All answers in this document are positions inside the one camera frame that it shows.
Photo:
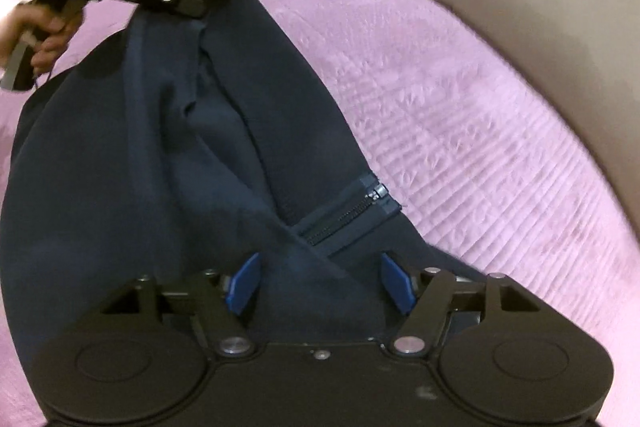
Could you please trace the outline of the person's left hand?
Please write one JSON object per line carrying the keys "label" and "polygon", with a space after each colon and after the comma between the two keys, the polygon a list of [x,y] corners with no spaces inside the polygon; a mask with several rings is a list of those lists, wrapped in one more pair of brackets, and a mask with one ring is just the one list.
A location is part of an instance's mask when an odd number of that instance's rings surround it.
{"label": "person's left hand", "polygon": [[1,19],[1,70],[6,70],[17,45],[26,43],[34,54],[34,73],[51,72],[84,20],[83,9],[61,14],[33,1],[15,5]]}

